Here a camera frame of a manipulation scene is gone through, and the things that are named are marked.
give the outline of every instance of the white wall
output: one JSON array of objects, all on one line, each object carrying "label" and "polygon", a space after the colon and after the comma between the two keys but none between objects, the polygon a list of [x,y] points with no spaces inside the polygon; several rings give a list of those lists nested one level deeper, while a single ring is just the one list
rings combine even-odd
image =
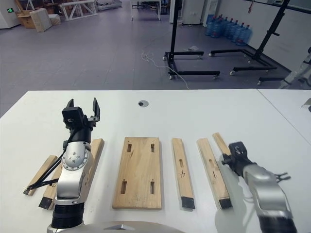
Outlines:
[{"label": "white wall", "polygon": [[[253,34],[249,45],[257,49],[279,8],[254,3],[249,14],[250,4],[251,2],[244,0],[221,0],[217,14],[237,19],[245,25],[250,24]],[[272,35],[263,53],[290,70],[297,69],[311,47],[311,15],[286,9],[276,33],[280,36]]]},{"label": "white wall", "polygon": [[8,13],[7,9],[13,8],[14,11],[18,11],[14,0],[0,0],[0,28],[11,28],[19,24],[16,14]]}]

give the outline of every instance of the black pole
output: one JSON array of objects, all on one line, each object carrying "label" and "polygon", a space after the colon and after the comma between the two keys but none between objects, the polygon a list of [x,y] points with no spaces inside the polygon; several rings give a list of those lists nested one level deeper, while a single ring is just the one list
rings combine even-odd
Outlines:
[{"label": "black pole", "polygon": [[174,50],[175,50],[175,41],[176,41],[176,31],[177,31],[177,20],[178,20],[178,12],[181,9],[182,1],[176,0],[174,6],[174,19],[173,19],[173,34],[172,34],[172,41],[171,41],[171,52],[169,56],[169,60],[174,59]]},{"label": "black pole", "polygon": [[269,30],[267,31],[267,34],[266,34],[265,38],[263,39],[263,41],[260,44],[259,48],[256,50],[256,53],[255,53],[255,55],[253,57],[253,60],[256,60],[256,59],[260,58],[260,56],[263,53],[263,49],[266,46],[266,44],[267,44],[267,42],[270,39],[272,34],[279,36],[279,34],[276,33],[276,29],[277,29],[278,25],[280,24],[283,16],[285,15],[284,11],[285,11],[285,9],[286,9],[286,7],[287,7],[289,2],[290,2],[290,0],[284,0],[284,2],[282,3],[282,6],[280,7],[276,17],[273,20],[273,23],[271,24]]}]

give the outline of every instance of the rectangular slot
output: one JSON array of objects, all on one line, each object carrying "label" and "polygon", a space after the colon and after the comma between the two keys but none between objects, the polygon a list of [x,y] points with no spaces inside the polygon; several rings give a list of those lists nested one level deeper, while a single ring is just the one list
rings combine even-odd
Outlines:
[{"label": "rectangular slot", "polygon": [[127,152],[131,152],[131,150],[132,150],[132,144],[128,144],[127,145]]},{"label": "rectangular slot", "polygon": [[121,185],[121,194],[125,194],[126,191],[126,181],[122,181],[122,185]]},{"label": "rectangular slot", "polygon": [[180,167],[181,167],[181,168],[184,167],[184,163],[183,163],[183,160],[182,160],[182,159],[179,160],[179,164],[180,164]]},{"label": "rectangular slot", "polygon": [[155,193],[155,182],[151,181],[150,182],[150,194],[154,194]]}]

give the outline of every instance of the wooden plank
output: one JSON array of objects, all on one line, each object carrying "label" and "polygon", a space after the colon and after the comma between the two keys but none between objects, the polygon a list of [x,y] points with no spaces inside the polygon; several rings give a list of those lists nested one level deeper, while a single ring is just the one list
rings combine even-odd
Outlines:
[{"label": "wooden plank", "polygon": [[[58,179],[60,175],[62,174],[62,164],[59,164],[56,168],[56,171],[54,172],[51,180]],[[39,204],[39,207],[51,210],[54,206],[54,200],[56,196],[56,189],[57,189],[57,183],[53,183],[52,185],[48,185],[45,189],[45,192],[43,194],[43,197],[41,199],[41,202]]]},{"label": "wooden plank", "polygon": [[181,197],[181,206],[185,208],[195,209],[183,141],[180,138],[173,138],[172,145],[176,164],[179,195]]},{"label": "wooden plank", "polygon": [[215,160],[213,151],[209,145],[208,139],[201,138],[197,141],[197,144],[204,161],[207,176],[211,182],[214,197],[217,200],[216,202],[219,203],[219,206],[222,209],[231,207],[232,204],[227,187]]},{"label": "wooden plank", "polygon": [[19,10],[23,12],[24,9],[23,9],[22,5],[20,4],[20,1],[19,0],[15,0],[15,3],[18,6]]},{"label": "wooden plank", "polygon": [[91,169],[89,170],[88,172],[88,179],[87,179],[87,182],[86,182],[86,192],[87,192],[87,195],[89,194],[89,190],[91,188],[91,185],[92,185],[92,182],[93,182],[93,179],[94,179],[94,176],[95,176],[95,172],[96,172],[96,169],[97,169],[97,165],[98,165],[98,162],[99,162],[99,159],[101,158],[101,155],[102,155],[102,152],[103,152],[103,148],[104,148],[104,140],[103,139],[94,139],[91,143],[91,153],[93,155],[93,164],[92,164],[92,167]]},{"label": "wooden plank", "polygon": [[162,208],[158,138],[125,138],[112,208]]},{"label": "wooden plank", "polygon": [[214,133],[213,134],[213,138],[214,140],[216,141],[220,151],[223,153],[223,154],[226,154],[226,155],[231,155],[231,152],[229,150],[229,147],[226,145],[225,141],[223,140],[223,138],[221,137],[220,133]]},{"label": "wooden plank", "polygon": [[[44,162],[44,164],[41,166],[41,168],[39,169],[39,171],[35,174],[35,176],[33,177],[33,179],[30,181],[29,185],[35,183],[40,176],[42,176],[42,174],[55,162],[55,160],[57,159],[57,157],[55,155],[50,155],[47,160]],[[36,189],[31,189],[28,190],[27,188],[24,190],[24,194],[28,195],[28,196],[32,196],[35,193]]]},{"label": "wooden plank", "polygon": [[[93,182],[93,178],[95,175],[95,171],[99,162],[99,159],[101,157],[102,151],[104,148],[104,140],[102,139],[94,139],[91,143],[91,153],[93,156],[93,164],[92,167],[88,173],[88,178],[87,178],[87,182],[84,184],[83,190],[85,192],[87,192],[87,195],[89,193],[89,190],[91,188],[92,182]],[[60,164],[55,173],[53,174],[52,180],[53,179],[58,179],[61,175],[62,172],[62,165]],[[54,206],[54,200],[56,197],[56,191],[57,191],[57,183],[54,183],[53,185],[49,185],[42,197],[41,203],[39,204],[39,207],[43,208],[43,209],[47,209],[50,210],[53,208]]]}]

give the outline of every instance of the gray floor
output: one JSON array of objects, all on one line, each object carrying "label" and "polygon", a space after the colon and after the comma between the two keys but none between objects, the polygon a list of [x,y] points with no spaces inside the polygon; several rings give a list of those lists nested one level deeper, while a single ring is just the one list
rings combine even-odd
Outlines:
[{"label": "gray floor", "polygon": [[[98,16],[62,21],[44,33],[17,26],[0,30],[0,116],[28,90],[154,90],[186,89],[180,80],[170,81],[166,68],[157,68],[141,58],[147,53],[158,66],[171,43],[169,16],[158,21],[153,12],[136,9],[130,20],[129,2]],[[239,72],[229,76],[233,66],[245,66],[242,54],[208,57],[210,50],[235,48],[225,38],[204,35],[202,26],[179,26],[176,50],[197,46],[206,52],[202,60],[176,59],[183,70],[220,70],[212,76],[187,76],[190,89],[257,88],[265,71]],[[285,76],[279,68],[270,76]],[[277,88],[267,82],[261,88]]]}]

